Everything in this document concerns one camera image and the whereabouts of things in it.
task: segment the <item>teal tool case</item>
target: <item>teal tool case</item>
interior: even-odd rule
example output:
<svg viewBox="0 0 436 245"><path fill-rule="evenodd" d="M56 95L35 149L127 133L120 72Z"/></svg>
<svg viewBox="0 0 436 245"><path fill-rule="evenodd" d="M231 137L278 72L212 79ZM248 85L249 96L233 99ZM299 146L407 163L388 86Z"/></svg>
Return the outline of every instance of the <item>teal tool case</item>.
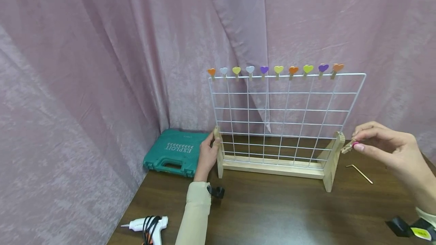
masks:
<svg viewBox="0 0 436 245"><path fill-rule="evenodd" d="M200 144L207 136L207 133L166 130L144 157L143 166L149 170L193 177L200 155Z"/></svg>

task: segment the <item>fingernail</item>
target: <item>fingernail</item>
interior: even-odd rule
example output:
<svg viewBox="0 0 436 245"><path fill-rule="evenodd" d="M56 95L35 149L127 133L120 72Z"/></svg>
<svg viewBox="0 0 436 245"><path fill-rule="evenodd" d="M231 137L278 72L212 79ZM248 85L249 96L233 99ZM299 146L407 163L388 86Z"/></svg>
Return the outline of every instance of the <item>fingernail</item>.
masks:
<svg viewBox="0 0 436 245"><path fill-rule="evenodd" d="M364 149L363 144L355 144L353 147L354 147L355 150L357 150L357 151L363 151L363 149Z"/></svg>

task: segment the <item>heart clothespin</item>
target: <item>heart clothespin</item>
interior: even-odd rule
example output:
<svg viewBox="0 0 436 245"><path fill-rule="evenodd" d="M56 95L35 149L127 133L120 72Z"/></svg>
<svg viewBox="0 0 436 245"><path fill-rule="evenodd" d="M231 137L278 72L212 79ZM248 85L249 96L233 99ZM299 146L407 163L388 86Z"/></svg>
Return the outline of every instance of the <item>heart clothespin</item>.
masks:
<svg viewBox="0 0 436 245"><path fill-rule="evenodd" d="M215 81L215 72L216 72L215 68L209 68L207 70L207 73L209 73L210 76L212 77L212 81Z"/></svg>
<svg viewBox="0 0 436 245"><path fill-rule="evenodd" d="M265 74L268 72L269 67L264 65L263 67L260 67L260 72L262 73L262 81L265 79Z"/></svg>
<svg viewBox="0 0 436 245"><path fill-rule="evenodd" d="M335 79L336 74L344 68L344 64L334 64L333 65L333 72L330 76L330 79Z"/></svg>
<svg viewBox="0 0 436 245"><path fill-rule="evenodd" d="M313 65L305 65L302 70L304 70L303 78L306 79L307 74L313 70Z"/></svg>
<svg viewBox="0 0 436 245"><path fill-rule="evenodd" d="M276 81L279 80L279 75L280 75L280 72L283 71L283 68L284 68L284 67L282 67L281 65L276 65L276 66L274 67L274 72L276 73Z"/></svg>
<svg viewBox="0 0 436 245"><path fill-rule="evenodd" d="M298 72L298 67L292 66L292 67L289 68L289 80L290 81L292 80L294 74L297 73L297 72Z"/></svg>
<svg viewBox="0 0 436 245"><path fill-rule="evenodd" d="M253 71L254 71L254 67L250 66L250 67L246 67L246 71L248 72L248 76L249 76L249 80L252 81L253 80Z"/></svg>
<svg viewBox="0 0 436 245"><path fill-rule="evenodd" d="M322 78L322 74L324 74L324 72L326 72L326 70L328 69L328 67L329 67L328 64L321 64L321 65L319 65L319 67L318 67L318 70L319 70L319 76L318 76L318 79L321 79L321 78Z"/></svg>
<svg viewBox="0 0 436 245"><path fill-rule="evenodd" d="M239 73L241 72L241 68L240 67L233 67L232 68L233 73L235 73L236 75L236 81L239 81Z"/></svg>
<svg viewBox="0 0 436 245"><path fill-rule="evenodd" d="M227 67L219 68L219 72L221 72L225 79L227 79L227 70Z"/></svg>

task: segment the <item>wire grid panel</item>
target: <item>wire grid panel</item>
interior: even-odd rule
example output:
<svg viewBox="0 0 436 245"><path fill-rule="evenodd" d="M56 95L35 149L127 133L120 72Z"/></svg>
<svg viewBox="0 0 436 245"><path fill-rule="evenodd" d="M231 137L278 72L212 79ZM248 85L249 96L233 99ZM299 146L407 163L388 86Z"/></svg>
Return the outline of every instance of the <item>wire grid panel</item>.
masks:
<svg viewBox="0 0 436 245"><path fill-rule="evenodd" d="M322 170L318 159L342 131L366 74L209 78L224 160Z"/></svg>

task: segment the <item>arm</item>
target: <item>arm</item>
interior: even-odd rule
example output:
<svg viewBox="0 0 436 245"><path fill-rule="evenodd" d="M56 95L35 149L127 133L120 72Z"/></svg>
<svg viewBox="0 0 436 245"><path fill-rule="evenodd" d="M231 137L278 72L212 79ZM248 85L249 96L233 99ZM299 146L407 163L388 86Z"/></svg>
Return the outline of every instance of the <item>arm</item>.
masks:
<svg viewBox="0 0 436 245"><path fill-rule="evenodd" d="M201 143L200 156L193 182L186 196L185 212L176 239L176 245L204 245L206 242L207 217L210 211L210 194L207 177L215 165L220 139L213 142L213 133Z"/></svg>
<svg viewBox="0 0 436 245"><path fill-rule="evenodd" d="M436 177L422 157L416 138L368 122L356 127L353 139L375 141L377 147L361 143L353 147L386 164L413 196L418 215L436 228Z"/></svg>

